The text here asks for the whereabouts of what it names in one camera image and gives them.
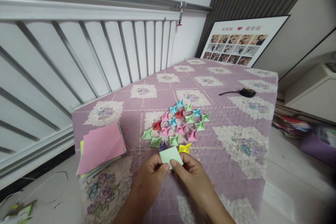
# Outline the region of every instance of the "colored paper pile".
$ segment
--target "colored paper pile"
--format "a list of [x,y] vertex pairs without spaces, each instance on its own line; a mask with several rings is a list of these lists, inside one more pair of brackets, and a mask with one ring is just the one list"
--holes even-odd
[[290,138],[303,138],[313,128],[305,121],[291,116],[274,115],[272,125]]
[[77,175],[83,178],[97,174],[105,166],[127,154],[118,122],[89,131],[80,143]]

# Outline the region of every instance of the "yellow origami star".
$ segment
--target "yellow origami star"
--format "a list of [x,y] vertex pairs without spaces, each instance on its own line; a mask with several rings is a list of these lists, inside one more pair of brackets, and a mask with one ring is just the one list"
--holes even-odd
[[185,152],[185,153],[188,153],[189,154],[189,147],[191,146],[192,143],[190,144],[187,144],[187,145],[180,145],[178,147],[178,152],[181,153],[181,152]]

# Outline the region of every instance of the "light green paper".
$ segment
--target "light green paper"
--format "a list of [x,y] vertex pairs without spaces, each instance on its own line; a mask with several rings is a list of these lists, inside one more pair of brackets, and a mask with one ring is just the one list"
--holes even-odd
[[178,146],[179,145],[179,136],[180,135],[177,135],[177,136],[171,136],[169,137],[169,145],[170,146]]
[[195,127],[196,127],[197,131],[204,131],[205,130],[204,120],[202,120],[199,123],[195,123]]
[[152,130],[153,130],[153,128],[150,128],[149,130],[144,131],[141,138],[143,140],[151,140],[152,139]]
[[179,154],[176,147],[172,147],[172,148],[169,148],[167,150],[161,151],[161,152],[159,152],[159,154],[160,154],[162,163],[169,164],[171,170],[173,169],[172,165],[170,164],[170,161],[172,159],[176,160],[181,165],[183,165],[182,159],[181,159],[180,154]]
[[203,120],[203,121],[210,121],[210,113],[207,114],[207,115],[203,114],[203,115],[202,115],[202,120]]
[[150,146],[153,148],[159,148],[161,146],[161,137],[159,138],[152,138]]
[[185,123],[186,123],[186,124],[194,123],[194,115],[195,115],[195,114],[185,116],[185,117],[184,117],[184,118],[185,118],[185,121],[186,121]]
[[192,111],[193,109],[191,108],[191,103],[189,103],[189,105],[185,105],[184,106],[184,111],[188,112],[188,111]]

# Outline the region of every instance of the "green origami star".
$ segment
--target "green origami star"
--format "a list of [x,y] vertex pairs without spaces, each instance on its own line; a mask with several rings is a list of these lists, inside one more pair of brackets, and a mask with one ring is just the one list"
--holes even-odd
[[184,111],[188,112],[188,111],[192,111],[193,109],[191,108],[191,103],[189,103],[189,105],[185,105],[184,106]]
[[159,138],[152,138],[150,146],[153,148],[159,148],[161,146],[161,138],[162,136]]
[[169,145],[170,146],[178,146],[179,145],[179,136],[180,135],[177,135],[177,136],[171,136],[169,137]]
[[186,124],[194,123],[194,115],[195,115],[195,114],[185,116],[185,117],[184,117],[184,118],[185,118],[185,121],[186,121],[185,123],[186,123]]
[[202,120],[199,123],[195,123],[195,127],[196,127],[197,131],[204,131],[205,130],[204,120]]
[[153,128],[150,128],[149,130],[144,131],[141,138],[143,140],[151,140],[152,139],[152,130],[153,130]]
[[202,115],[202,120],[203,120],[203,121],[210,121],[210,113],[207,114],[207,115],[203,114],[203,115]]

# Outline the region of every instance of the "origami paper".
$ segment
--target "origami paper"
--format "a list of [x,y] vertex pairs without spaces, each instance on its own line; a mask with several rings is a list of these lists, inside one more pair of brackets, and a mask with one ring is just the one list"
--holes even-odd
[[170,113],[175,114],[177,112],[177,105],[169,109]]
[[160,136],[159,138],[152,138],[150,146],[153,148],[159,148],[161,145],[161,138],[162,136]]
[[164,115],[162,116],[161,121],[168,121],[168,120],[169,120],[168,115],[169,115],[169,111],[168,111],[166,114],[164,114]]
[[179,152],[177,151],[176,147],[169,148],[167,150],[161,151],[161,152],[159,152],[159,154],[160,154],[162,163],[168,163],[171,170],[173,169],[172,165],[170,164],[170,161],[172,159],[176,160],[181,165],[183,165],[181,156],[180,156]]
[[171,129],[171,127],[168,128],[162,128],[160,131],[160,135],[167,137],[169,135],[169,130]]
[[193,110],[192,112],[195,114],[195,117],[201,116],[201,108],[199,110]]
[[210,113],[207,114],[207,115],[203,114],[202,115],[202,120],[204,120],[204,121],[210,121]]
[[185,123],[186,124],[194,123],[194,114],[188,115],[188,116],[186,116],[184,118],[185,118],[185,121],[186,121]]
[[178,126],[177,126],[177,129],[176,129],[176,132],[177,132],[177,133],[181,133],[181,134],[185,134],[185,133],[186,133],[186,129],[185,129],[186,126],[187,126],[187,125],[184,125],[184,126],[180,126],[180,125],[178,125]]
[[169,145],[170,146],[178,146],[179,145],[179,136],[180,135],[177,135],[177,136],[171,136],[169,137]]
[[168,122],[169,122],[169,125],[172,126],[172,127],[174,127],[174,126],[177,125],[177,123],[176,123],[176,117],[174,119],[168,120]]
[[149,130],[144,131],[141,138],[143,140],[151,140],[152,139],[152,130],[153,130],[153,128],[150,128]]
[[181,119],[181,118],[183,118],[183,109],[181,109],[180,111],[177,111],[177,113],[176,113],[176,118],[177,118],[177,119]]
[[183,99],[176,103],[177,107],[183,107]]
[[205,130],[204,120],[202,120],[200,123],[195,123],[195,127],[197,131],[204,131]]
[[161,130],[161,120],[153,123],[153,130]]
[[191,133],[187,133],[189,142],[197,141],[196,131],[197,131],[197,129],[194,129]]
[[191,144],[192,143],[189,143],[189,144],[187,144],[187,145],[180,145],[179,147],[178,147],[178,152],[179,153],[181,153],[181,152],[185,152],[185,153],[188,153],[189,154],[189,148],[190,148],[190,146],[191,146]]
[[166,145],[166,141],[163,140],[163,144],[159,147],[159,151],[164,151],[168,149],[167,145]]
[[185,112],[189,112],[192,111],[193,109],[191,108],[191,103],[189,103],[189,105],[184,106],[184,111]]
[[100,165],[127,152],[117,122],[91,130],[83,136],[83,151],[77,175],[86,174]]

